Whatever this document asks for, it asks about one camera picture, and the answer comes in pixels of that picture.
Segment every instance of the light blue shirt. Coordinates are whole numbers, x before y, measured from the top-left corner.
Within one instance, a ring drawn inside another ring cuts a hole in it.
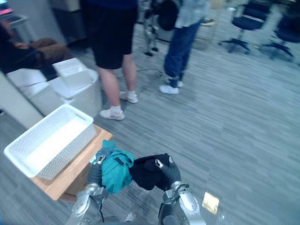
[[[183,0],[175,27],[189,27],[208,15],[210,0]]]

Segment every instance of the black shirt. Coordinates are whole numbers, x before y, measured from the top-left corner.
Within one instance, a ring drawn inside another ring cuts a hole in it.
[[[10,35],[0,24],[0,69],[8,73],[20,68],[32,68],[36,64],[36,51],[32,48],[16,48]]]

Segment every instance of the office chair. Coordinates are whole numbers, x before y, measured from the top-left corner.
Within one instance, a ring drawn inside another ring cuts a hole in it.
[[[278,54],[279,50],[287,53],[290,56],[289,61],[292,61],[294,55],[290,52],[290,48],[285,46],[286,42],[300,42],[300,11],[297,13],[287,12],[279,21],[276,30],[274,31],[281,43],[272,42],[271,44],[262,45],[266,47],[274,47],[275,50],[271,53],[270,59]]]
[[[271,1],[261,0],[251,0],[250,2],[248,2],[248,4],[237,6],[232,15],[232,24],[241,29],[239,37],[237,39],[232,38],[227,41],[221,41],[219,42],[219,45],[222,45],[222,43],[232,44],[232,46],[228,50],[229,53],[231,53],[235,49],[236,45],[239,45],[247,50],[246,54],[249,54],[250,49],[247,46],[248,42],[241,40],[244,31],[260,29],[264,25],[267,16],[270,13],[271,6]],[[242,15],[237,16],[238,11],[240,11],[242,8],[244,8]]]

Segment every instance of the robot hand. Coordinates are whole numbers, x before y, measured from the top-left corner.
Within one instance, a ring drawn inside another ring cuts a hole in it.
[[[101,166],[104,160],[105,156],[99,156],[97,162],[92,165],[88,174],[88,185],[77,194],[77,201],[66,225],[92,225],[97,222],[102,203],[108,197],[108,191],[102,185]]]
[[[159,159],[155,160],[155,165],[161,169],[170,186],[177,181],[181,181],[180,171],[171,156],[169,156],[169,166],[164,165]]]
[[[169,166],[155,160],[156,166],[166,176],[170,189],[165,191],[164,203],[159,209],[159,225],[205,225],[200,214],[200,206],[192,195],[188,184],[181,182],[180,171],[169,157]]]

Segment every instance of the teal shirt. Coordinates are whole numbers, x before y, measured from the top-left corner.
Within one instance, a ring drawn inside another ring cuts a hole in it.
[[[134,156],[118,149],[114,142],[104,140],[103,147],[113,148],[114,151],[102,164],[102,184],[109,193],[116,194],[131,183],[129,168],[133,166]]]

